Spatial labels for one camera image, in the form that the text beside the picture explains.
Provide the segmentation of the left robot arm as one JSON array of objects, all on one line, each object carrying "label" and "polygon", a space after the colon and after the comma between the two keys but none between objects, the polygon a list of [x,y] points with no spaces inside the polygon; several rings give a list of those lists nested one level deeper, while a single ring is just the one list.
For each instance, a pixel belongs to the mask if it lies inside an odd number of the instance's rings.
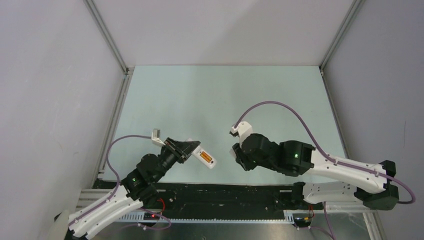
[{"label": "left robot arm", "polygon": [[140,209],[152,208],[158,201],[155,184],[175,163],[183,164],[201,143],[198,140],[178,141],[167,138],[157,141],[159,154],[144,155],[136,168],[115,188],[89,206],[75,212],[63,211],[55,217],[49,240],[90,240],[120,217]]}]

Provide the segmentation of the orange battery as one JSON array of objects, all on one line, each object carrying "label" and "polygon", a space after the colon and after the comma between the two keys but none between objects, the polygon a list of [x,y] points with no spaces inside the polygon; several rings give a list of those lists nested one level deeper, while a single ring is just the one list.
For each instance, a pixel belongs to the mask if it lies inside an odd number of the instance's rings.
[{"label": "orange battery", "polygon": [[213,161],[213,158],[205,151],[201,151],[199,156],[207,163],[210,163]]}]

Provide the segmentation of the white remote control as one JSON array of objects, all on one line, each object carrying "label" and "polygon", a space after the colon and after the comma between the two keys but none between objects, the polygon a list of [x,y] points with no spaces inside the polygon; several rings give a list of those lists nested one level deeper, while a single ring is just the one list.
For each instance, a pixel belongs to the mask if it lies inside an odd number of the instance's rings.
[{"label": "white remote control", "polygon": [[191,152],[190,157],[196,158],[209,169],[213,169],[217,164],[216,159],[201,144]]}]

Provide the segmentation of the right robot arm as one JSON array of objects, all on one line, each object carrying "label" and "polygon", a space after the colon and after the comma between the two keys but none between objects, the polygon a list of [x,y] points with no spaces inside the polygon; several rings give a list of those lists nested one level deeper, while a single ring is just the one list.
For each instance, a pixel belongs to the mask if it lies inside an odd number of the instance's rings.
[{"label": "right robot arm", "polygon": [[235,161],[245,170],[262,167],[285,176],[303,174],[332,179],[327,183],[295,182],[287,202],[297,209],[324,202],[356,202],[373,209],[389,211],[399,202],[399,189],[392,185],[396,164],[356,162],[321,154],[308,143],[288,140],[270,141],[259,133],[249,135],[231,147]]}]

